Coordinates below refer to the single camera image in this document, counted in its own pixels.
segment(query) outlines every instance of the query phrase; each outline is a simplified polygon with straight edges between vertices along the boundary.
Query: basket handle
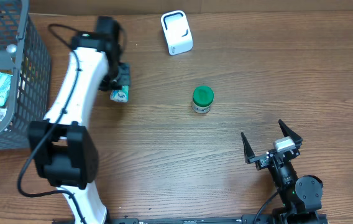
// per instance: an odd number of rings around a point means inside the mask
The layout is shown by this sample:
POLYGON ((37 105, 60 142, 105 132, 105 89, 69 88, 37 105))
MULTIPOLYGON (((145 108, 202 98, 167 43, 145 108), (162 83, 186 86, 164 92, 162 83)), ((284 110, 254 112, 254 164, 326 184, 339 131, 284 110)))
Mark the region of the basket handle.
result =
POLYGON ((19 26, 17 28, 16 40, 20 41, 25 38, 26 25, 27 25, 27 16, 29 16, 29 0, 22 1, 22 11, 21 18, 19 19, 19 26))

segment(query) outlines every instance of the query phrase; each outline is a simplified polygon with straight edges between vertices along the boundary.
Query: gray basket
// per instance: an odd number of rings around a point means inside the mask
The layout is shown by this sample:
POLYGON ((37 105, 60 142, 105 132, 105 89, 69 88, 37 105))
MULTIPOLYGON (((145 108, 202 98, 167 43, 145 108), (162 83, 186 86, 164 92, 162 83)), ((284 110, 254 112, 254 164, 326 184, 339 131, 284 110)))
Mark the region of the gray basket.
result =
POLYGON ((13 74, 7 113, 0 122, 0 149, 28 147, 30 121, 47 112, 51 58, 28 11, 29 0, 0 0, 0 69, 13 74), (9 44, 17 45, 16 54, 6 51, 9 44))

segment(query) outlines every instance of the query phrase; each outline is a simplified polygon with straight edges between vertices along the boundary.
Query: green bottle cap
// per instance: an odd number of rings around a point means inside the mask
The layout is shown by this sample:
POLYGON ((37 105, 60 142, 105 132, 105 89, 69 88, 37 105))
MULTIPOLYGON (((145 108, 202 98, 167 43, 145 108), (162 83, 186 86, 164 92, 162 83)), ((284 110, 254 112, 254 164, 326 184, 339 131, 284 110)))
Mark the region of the green bottle cap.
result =
POLYGON ((214 92, 208 86, 199 86, 193 92, 193 102, 200 107, 207 107, 214 101, 214 92))

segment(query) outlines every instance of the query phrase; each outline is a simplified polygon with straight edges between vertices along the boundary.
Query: wooden table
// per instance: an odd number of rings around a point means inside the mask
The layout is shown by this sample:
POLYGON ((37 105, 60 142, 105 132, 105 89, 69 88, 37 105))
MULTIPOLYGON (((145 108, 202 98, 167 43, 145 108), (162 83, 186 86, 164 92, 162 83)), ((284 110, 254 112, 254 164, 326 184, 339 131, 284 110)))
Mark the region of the wooden table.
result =
MULTIPOLYGON (((53 62, 51 103, 68 51, 46 27, 93 30, 96 18, 33 16, 53 62)), ((282 119, 304 138, 299 176, 324 182, 332 224, 353 223, 353 11, 190 14, 191 52, 169 56, 160 15, 116 16, 128 34, 131 102, 98 92, 89 131, 100 160, 96 184, 112 217, 230 217, 255 213, 274 192, 267 170, 244 163, 240 132, 259 155, 282 137, 282 119), (190 106, 208 85, 208 114, 190 106)), ((59 31, 70 37, 70 33, 59 31)), ((0 151, 0 223, 70 218, 62 195, 24 198, 16 179, 28 150, 0 151)), ((51 190, 31 166, 28 192, 51 190)), ((266 212, 280 206, 271 203, 266 212)))

